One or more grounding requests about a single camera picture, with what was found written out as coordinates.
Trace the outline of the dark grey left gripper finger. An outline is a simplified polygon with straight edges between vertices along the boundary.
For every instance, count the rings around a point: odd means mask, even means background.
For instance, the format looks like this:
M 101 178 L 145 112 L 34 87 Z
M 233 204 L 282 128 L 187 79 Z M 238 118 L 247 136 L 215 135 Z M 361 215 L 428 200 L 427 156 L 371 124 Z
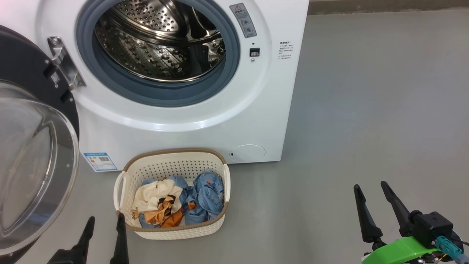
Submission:
M 129 253 L 127 244 L 127 231 L 124 214 L 118 214 L 116 225 L 117 239 L 111 264 L 129 264 Z
M 89 241 L 93 237 L 95 217 L 89 217 L 87 224 L 77 244 L 72 247 L 72 264 L 86 264 L 88 257 Z

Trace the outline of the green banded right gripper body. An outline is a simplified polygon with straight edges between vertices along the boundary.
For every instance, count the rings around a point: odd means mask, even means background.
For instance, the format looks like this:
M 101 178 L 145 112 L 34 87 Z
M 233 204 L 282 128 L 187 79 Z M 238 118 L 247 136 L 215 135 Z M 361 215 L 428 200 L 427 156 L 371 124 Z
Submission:
M 403 264 L 435 251 L 439 249 L 428 249 L 414 237 L 404 237 L 362 257 L 362 264 Z

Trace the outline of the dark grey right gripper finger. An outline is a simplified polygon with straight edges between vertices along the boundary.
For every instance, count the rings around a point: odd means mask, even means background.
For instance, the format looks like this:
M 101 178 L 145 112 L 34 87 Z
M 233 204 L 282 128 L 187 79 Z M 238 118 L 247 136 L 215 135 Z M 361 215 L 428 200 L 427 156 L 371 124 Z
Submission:
M 366 206 L 366 198 L 359 184 L 354 185 L 354 196 L 357 206 L 357 214 L 362 234 L 362 240 L 365 243 L 372 244 L 372 251 L 385 246 L 382 241 L 382 230 L 378 228 Z
M 399 197 L 397 197 L 395 192 L 389 186 L 388 182 L 382 181 L 380 184 L 385 194 L 385 198 L 391 204 L 394 214 L 399 223 L 400 235 L 402 237 L 411 236 L 413 226 L 412 223 L 409 221 L 409 210 L 407 209 L 407 207 L 405 207 Z

